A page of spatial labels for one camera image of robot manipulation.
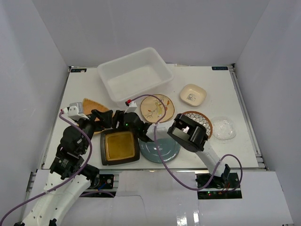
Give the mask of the round bird pattern plate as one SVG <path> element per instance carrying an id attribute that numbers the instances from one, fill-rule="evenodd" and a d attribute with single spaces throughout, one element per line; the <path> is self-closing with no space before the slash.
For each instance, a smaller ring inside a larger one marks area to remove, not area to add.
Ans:
<path id="1" fill-rule="evenodd" d="M 164 113 L 166 113 L 164 118 L 160 120 L 160 122 L 166 122 L 170 120 L 175 113 L 175 107 L 173 102 L 169 97 L 165 95 L 155 94 L 155 96 L 164 103 L 166 111 L 164 111 L 162 103 L 157 98 L 147 96 L 141 102 L 140 110 L 142 116 L 147 122 L 156 123 L 158 119 L 160 119 L 164 115 Z"/>

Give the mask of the blue-grey round plate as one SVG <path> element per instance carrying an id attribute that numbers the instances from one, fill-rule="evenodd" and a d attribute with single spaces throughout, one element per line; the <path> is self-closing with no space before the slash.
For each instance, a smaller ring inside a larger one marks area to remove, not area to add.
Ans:
<path id="1" fill-rule="evenodd" d="M 164 162 L 173 160 L 179 153 L 181 146 L 172 138 L 163 138 L 157 140 L 158 148 Z M 141 154 L 149 161 L 153 163 L 162 163 L 156 143 L 139 141 L 139 147 Z"/>

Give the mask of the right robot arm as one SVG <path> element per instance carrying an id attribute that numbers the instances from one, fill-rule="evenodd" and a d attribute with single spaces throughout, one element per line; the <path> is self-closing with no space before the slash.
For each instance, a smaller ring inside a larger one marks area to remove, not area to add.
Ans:
<path id="1" fill-rule="evenodd" d="M 209 143 L 205 125 L 197 122 L 184 113 L 176 115 L 173 121 L 163 123 L 143 122 L 137 113 L 116 111 L 112 119 L 114 129 L 125 129 L 142 142 L 153 142 L 158 147 L 158 141 L 171 138 L 185 150 L 195 153 L 209 170 L 209 181 L 202 186 L 206 188 L 213 181 L 216 187 L 222 188 L 229 183 L 230 167 L 223 162 Z"/>

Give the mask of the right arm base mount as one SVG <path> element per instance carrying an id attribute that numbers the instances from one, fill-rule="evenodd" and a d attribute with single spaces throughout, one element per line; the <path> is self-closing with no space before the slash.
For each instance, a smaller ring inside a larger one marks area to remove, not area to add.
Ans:
<path id="1" fill-rule="evenodd" d="M 213 179 L 210 184 L 198 193 L 199 200 L 228 200 L 242 199 L 240 185 L 235 191 L 232 191 L 239 183 L 237 173 L 230 173 L 228 181 L 223 184 L 218 179 Z"/>

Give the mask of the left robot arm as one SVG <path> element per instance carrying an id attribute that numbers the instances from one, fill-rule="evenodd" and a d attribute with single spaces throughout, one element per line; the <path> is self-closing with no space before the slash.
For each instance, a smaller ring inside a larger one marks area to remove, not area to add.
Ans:
<path id="1" fill-rule="evenodd" d="M 44 190 L 32 198 L 36 203 L 18 226 L 59 226 L 82 193 L 99 184 L 99 169 L 82 156 L 91 156 L 94 133 L 111 127 L 113 111 L 92 110 L 88 116 L 72 116 L 74 122 L 65 119 L 64 113 L 59 118 L 69 126 L 63 131 Z"/>

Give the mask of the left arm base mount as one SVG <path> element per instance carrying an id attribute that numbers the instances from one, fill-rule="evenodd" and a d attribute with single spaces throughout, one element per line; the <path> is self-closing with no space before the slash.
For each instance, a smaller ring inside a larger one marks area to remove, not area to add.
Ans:
<path id="1" fill-rule="evenodd" d="M 113 174 L 99 174 L 92 180 L 90 189 L 112 189 L 114 183 Z"/>

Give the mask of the woven bamboo plate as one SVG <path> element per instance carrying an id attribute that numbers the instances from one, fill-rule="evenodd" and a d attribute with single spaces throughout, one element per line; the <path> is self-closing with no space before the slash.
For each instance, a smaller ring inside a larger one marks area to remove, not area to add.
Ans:
<path id="1" fill-rule="evenodd" d="M 89 115 L 91 115 L 91 111 L 93 109 L 96 109 L 96 110 L 98 110 L 100 112 L 106 112 L 106 111 L 109 110 L 107 107 L 101 105 L 100 103 L 97 103 L 97 102 L 92 101 L 90 99 L 84 98 L 84 100 L 83 100 L 83 111 L 84 111 L 84 114 L 87 117 L 89 117 Z"/>

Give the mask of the brown petal pattern plate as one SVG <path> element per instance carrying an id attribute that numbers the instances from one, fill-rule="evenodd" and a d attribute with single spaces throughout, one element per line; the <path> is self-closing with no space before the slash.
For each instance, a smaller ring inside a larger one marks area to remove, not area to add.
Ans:
<path id="1" fill-rule="evenodd" d="M 207 116 L 197 111 L 186 111 L 183 112 L 183 114 L 189 117 L 190 119 L 193 119 L 194 121 L 198 122 L 199 124 L 203 125 L 206 128 L 206 134 L 210 139 L 213 133 L 213 126 Z"/>

